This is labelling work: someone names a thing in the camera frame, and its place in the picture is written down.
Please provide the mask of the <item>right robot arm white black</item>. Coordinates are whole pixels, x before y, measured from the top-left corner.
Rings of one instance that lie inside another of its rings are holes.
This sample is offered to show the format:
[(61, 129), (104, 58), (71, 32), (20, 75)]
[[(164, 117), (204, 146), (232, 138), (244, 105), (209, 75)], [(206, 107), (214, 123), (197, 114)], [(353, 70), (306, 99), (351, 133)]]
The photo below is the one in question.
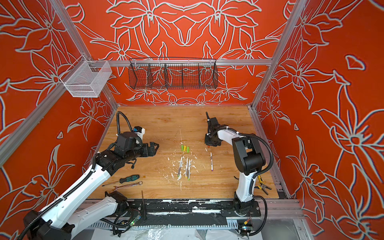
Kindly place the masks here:
[(236, 213), (245, 215), (254, 206), (256, 178), (272, 168), (273, 151), (259, 136), (220, 125), (216, 118), (207, 116), (207, 124), (207, 146), (218, 147), (222, 142), (226, 142), (233, 147), (235, 164), (240, 172), (239, 184), (234, 194), (234, 208)]

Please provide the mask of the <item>white pen purple end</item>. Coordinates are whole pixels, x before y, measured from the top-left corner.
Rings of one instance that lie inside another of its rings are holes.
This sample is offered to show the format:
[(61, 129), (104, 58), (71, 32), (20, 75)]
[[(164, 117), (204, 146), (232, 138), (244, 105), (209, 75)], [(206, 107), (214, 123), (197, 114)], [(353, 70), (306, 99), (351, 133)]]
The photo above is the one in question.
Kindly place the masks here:
[(210, 161), (211, 161), (211, 171), (214, 171), (214, 163), (213, 163), (213, 153), (210, 152)]

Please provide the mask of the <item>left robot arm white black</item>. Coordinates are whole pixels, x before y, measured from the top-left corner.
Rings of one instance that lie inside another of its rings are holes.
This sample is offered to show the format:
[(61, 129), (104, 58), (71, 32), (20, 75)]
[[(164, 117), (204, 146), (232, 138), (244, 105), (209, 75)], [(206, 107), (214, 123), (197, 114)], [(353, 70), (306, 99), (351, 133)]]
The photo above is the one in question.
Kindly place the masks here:
[(39, 212), (32, 210), (24, 217), (25, 229), (19, 239), (27, 236), (30, 240), (72, 240), (97, 221), (117, 229), (127, 229), (131, 222), (123, 224), (106, 219), (130, 210), (128, 199), (118, 191), (106, 193), (103, 200), (83, 211), (77, 209), (96, 188), (126, 164), (134, 166), (138, 158), (156, 155), (159, 144), (143, 143), (144, 134), (145, 129), (139, 126), (124, 133), (117, 130), (117, 140), (93, 156), (90, 167), (71, 187)]

